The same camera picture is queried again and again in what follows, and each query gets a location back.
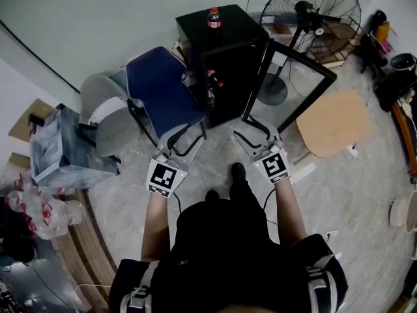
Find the white round disc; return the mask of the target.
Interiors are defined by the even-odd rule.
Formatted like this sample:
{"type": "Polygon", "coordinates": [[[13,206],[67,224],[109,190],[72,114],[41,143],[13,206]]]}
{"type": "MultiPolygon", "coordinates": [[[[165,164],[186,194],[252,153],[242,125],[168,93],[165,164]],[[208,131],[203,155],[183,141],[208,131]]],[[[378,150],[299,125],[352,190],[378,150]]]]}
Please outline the white round disc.
{"type": "Polygon", "coordinates": [[[408,199],[396,198],[390,209],[390,225],[392,227],[402,227],[406,223],[408,199]]]}

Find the black round bag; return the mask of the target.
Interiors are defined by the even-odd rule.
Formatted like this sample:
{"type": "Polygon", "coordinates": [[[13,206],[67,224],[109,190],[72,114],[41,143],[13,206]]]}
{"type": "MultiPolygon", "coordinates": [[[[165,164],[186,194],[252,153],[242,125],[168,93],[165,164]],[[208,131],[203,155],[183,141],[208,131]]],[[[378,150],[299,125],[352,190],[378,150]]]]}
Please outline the black round bag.
{"type": "Polygon", "coordinates": [[[29,263],[35,257],[33,241],[25,237],[5,237],[0,246],[3,252],[15,261],[29,263]]]}

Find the black bin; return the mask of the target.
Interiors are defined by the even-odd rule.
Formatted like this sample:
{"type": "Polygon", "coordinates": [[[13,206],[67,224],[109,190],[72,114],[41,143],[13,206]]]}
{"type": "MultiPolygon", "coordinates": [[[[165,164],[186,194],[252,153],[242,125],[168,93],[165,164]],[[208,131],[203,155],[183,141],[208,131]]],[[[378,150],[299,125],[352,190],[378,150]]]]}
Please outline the black bin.
{"type": "Polygon", "coordinates": [[[391,59],[390,66],[395,71],[413,70],[417,66],[417,58],[411,53],[401,53],[391,59]]]}

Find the curved wooden plank platform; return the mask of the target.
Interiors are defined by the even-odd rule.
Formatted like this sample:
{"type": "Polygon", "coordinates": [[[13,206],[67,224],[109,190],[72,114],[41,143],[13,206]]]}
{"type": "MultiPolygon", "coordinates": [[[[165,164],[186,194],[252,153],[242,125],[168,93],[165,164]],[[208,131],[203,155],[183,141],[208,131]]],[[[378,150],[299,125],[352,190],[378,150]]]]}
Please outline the curved wooden plank platform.
{"type": "Polygon", "coordinates": [[[70,199],[83,204],[85,220],[54,239],[53,247],[74,290],[70,298],[76,308],[105,310],[117,266],[98,227],[87,191],[77,189],[70,199]]]}

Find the beige round bowl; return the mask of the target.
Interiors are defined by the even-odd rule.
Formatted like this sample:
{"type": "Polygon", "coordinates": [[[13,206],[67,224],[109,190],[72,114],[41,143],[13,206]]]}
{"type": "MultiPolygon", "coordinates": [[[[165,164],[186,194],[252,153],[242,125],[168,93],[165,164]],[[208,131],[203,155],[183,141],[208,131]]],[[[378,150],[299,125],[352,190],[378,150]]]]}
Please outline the beige round bowl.
{"type": "Polygon", "coordinates": [[[405,219],[405,231],[407,233],[417,231],[417,190],[409,198],[405,219]]]}

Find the beige wooden shelf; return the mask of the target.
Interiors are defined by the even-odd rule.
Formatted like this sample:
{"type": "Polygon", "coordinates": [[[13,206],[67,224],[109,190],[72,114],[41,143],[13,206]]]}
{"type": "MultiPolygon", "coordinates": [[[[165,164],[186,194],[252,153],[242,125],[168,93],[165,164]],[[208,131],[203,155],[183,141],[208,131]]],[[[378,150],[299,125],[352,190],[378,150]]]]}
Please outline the beige wooden shelf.
{"type": "Polygon", "coordinates": [[[31,118],[35,116],[35,119],[45,119],[55,110],[55,107],[39,98],[29,105],[29,107],[17,118],[8,132],[8,137],[10,137],[13,142],[11,150],[12,154],[16,153],[17,155],[25,157],[30,156],[29,139],[33,129],[31,118]]]}

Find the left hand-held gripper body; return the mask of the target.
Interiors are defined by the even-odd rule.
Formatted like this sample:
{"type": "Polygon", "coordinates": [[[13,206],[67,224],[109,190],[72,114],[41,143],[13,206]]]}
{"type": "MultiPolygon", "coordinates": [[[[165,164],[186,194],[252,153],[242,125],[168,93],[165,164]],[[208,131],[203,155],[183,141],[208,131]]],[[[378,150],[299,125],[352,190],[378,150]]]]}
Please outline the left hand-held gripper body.
{"type": "Polygon", "coordinates": [[[147,174],[146,189],[162,197],[171,197],[189,174],[190,157],[185,152],[171,153],[167,148],[157,147],[147,174]]]}

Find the wooden rack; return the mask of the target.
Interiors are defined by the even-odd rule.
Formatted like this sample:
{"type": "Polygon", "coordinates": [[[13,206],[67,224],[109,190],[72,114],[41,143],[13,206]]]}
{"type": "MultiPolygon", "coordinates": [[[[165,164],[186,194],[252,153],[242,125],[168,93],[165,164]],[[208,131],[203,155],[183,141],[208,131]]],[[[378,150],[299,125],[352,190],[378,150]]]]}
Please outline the wooden rack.
{"type": "Polygon", "coordinates": [[[326,68],[340,67],[353,52],[360,40],[360,26],[349,23],[328,22],[324,33],[309,42],[306,55],[326,68]]]}

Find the black bag pile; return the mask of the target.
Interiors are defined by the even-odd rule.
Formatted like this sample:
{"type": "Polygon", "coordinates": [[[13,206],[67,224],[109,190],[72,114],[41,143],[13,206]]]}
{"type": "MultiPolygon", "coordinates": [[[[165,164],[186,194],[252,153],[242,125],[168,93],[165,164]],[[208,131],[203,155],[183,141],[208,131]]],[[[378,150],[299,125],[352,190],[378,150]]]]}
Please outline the black bag pile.
{"type": "Polygon", "coordinates": [[[392,105],[416,84],[417,75],[411,70],[396,71],[385,77],[375,89],[381,109],[389,112],[392,105]]]}

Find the black standing fan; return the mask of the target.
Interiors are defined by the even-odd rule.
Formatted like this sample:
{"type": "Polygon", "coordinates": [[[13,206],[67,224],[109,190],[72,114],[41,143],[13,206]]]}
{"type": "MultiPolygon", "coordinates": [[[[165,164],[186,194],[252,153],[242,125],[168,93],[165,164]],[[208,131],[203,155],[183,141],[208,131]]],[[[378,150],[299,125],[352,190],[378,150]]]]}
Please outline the black standing fan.
{"type": "Polygon", "coordinates": [[[280,74],[285,64],[292,63],[293,60],[287,54],[278,52],[276,49],[278,46],[285,46],[307,56],[310,40],[324,33],[325,23],[349,23],[354,20],[360,26],[362,16],[358,0],[269,0],[261,15],[276,15],[284,12],[296,14],[297,28],[293,32],[292,39],[286,42],[277,42],[269,37],[266,43],[262,67],[267,72],[257,99],[268,106],[282,104],[288,95],[287,84],[280,74]],[[270,65],[276,67],[276,71],[269,71],[270,65]]]}

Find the bag of clear plastic bottles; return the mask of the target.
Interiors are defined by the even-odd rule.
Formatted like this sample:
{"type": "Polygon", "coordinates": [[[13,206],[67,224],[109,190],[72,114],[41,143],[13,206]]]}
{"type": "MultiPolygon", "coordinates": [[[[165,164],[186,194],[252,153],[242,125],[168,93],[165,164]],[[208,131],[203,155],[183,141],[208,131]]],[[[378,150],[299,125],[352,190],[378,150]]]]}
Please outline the bag of clear plastic bottles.
{"type": "Polygon", "coordinates": [[[5,198],[6,205],[23,217],[29,231],[43,240],[66,235],[69,227],[81,224],[86,210],[78,200],[60,200],[64,188],[36,186],[28,170],[19,174],[14,190],[5,198]]]}

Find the grey chair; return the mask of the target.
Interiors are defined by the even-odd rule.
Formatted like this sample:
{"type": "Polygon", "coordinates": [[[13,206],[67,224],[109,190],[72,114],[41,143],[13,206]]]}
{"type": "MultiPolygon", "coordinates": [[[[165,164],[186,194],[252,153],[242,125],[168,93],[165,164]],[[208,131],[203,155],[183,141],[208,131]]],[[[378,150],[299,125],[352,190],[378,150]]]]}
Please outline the grey chair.
{"type": "Polygon", "coordinates": [[[78,131],[99,157],[115,157],[139,141],[141,130],[128,110],[127,92],[110,77],[93,74],[81,85],[78,131]]]}

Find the black mini fridge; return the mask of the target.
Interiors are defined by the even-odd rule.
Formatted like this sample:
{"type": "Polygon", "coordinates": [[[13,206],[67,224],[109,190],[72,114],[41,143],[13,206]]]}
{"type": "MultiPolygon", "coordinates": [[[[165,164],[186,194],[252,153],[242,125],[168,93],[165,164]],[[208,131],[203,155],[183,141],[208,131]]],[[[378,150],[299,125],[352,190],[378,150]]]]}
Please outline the black mini fridge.
{"type": "MultiPolygon", "coordinates": [[[[195,72],[197,78],[190,90],[205,114],[206,127],[213,128],[237,117],[248,118],[267,72],[262,63],[269,37],[238,5],[226,5],[220,7],[222,42],[212,47],[207,40],[208,14],[208,10],[201,10],[179,16],[176,22],[188,70],[195,72]],[[209,107],[208,69],[215,70],[223,82],[222,87],[213,88],[214,110],[209,107]]],[[[276,49],[323,77],[303,102],[276,125],[278,132],[283,132],[335,82],[337,76],[304,54],[285,46],[276,49]]]]}

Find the light wooden low table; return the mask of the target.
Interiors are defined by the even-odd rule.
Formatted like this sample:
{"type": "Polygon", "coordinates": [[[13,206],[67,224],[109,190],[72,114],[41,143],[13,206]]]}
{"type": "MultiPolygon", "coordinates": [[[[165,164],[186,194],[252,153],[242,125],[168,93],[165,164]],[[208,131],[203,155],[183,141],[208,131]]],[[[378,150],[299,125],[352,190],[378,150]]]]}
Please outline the light wooden low table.
{"type": "Polygon", "coordinates": [[[296,125],[308,152],[295,166],[307,164],[313,157],[331,157],[371,132],[366,105],[353,90],[320,96],[296,119],[296,125]]]}

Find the clear plastic storage box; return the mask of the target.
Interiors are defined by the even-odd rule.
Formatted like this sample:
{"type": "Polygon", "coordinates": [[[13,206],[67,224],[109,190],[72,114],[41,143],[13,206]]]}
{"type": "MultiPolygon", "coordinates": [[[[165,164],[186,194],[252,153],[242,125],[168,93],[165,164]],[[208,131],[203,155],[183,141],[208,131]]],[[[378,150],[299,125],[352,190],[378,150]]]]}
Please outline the clear plastic storage box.
{"type": "Polygon", "coordinates": [[[286,42],[293,37],[297,28],[296,14],[284,12],[283,14],[263,14],[259,18],[260,26],[270,38],[277,42],[286,42]]]}

